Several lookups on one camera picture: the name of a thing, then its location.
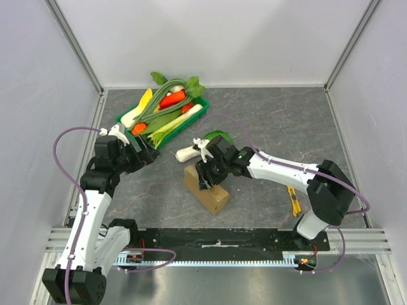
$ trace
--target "leafy green vegetable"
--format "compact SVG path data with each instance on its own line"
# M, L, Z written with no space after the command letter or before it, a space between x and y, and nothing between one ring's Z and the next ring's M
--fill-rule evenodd
M214 130L213 132L208 133L206 136L204 136L203 138L205 140L212 140L213 138L216 138L218 135L221 135L222 137L224 137L224 139L226 141L228 141L228 143L230 145L233 144L233 141L231 139L231 136L229 135L229 133L227 132L223 132L222 130Z
M193 98L199 97L205 90L205 87L199 83L198 76L192 76L186 81L185 93Z
M152 133L155 132L156 130L160 129L162 126L170 123L171 121L175 120L181 115L181 109L175 110L173 112L163 114L162 116L159 116L152 120L147 128L141 133L142 135L145 135L147 133Z
M168 79L159 72L151 72L150 75L153 77L153 81L160 86L164 85L168 81Z

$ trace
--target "white wall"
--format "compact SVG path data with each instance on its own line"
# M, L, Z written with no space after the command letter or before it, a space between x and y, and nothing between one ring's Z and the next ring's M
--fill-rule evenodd
M53 163L54 138L89 125L97 93L43 0L0 1L0 295L28 304L51 227L70 183ZM78 170L84 132L59 147Z
M368 0L59 0L104 86L323 84Z
M407 285L407 2L382 1L332 89L370 218Z

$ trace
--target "black bracket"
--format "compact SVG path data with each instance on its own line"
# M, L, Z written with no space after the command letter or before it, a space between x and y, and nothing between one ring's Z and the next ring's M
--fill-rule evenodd
M336 163L324 160L318 168L320 172L337 178L353 187L351 181L349 181ZM355 197L354 193L343 186L318 175L308 181L307 193L314 214L320 220L332 226L339 226L342 223Z

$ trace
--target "black mounting base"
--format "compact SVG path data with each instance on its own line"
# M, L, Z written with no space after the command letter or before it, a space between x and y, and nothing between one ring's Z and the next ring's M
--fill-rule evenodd
M295 244L292 231L279 229L139 229L146 248L165 248L177 253L176 261L281 260L283 251L314 251L311 243ZM208 245L235 247L203 247ZM319 251L329 251L328 236L321 232L313 241ZM165 261L168 254L146 252L145 261Z
M66 304L64 288L65 269L45 269L43 283L56 303ZM99 305L106 291L106 277L99 270L93 272L71 270L69 295L72 304Z

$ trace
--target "metal plate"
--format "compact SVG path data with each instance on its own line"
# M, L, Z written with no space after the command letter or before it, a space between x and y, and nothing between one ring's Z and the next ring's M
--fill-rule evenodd
M321 267L337 257L320 258ZM101 305L389 305L374 257L347 257L332 273L291 268L165 267L146 273L111 270Z

